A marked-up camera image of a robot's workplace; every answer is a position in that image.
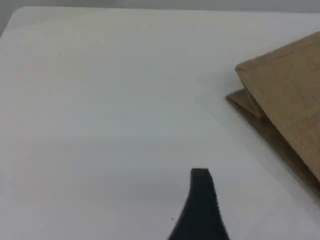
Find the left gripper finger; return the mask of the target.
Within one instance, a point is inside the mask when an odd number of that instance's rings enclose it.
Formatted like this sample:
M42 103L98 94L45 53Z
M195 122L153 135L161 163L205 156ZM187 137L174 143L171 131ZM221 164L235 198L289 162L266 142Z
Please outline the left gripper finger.
M190 188L170 240L228 240L215 184L206 168L193 168Z

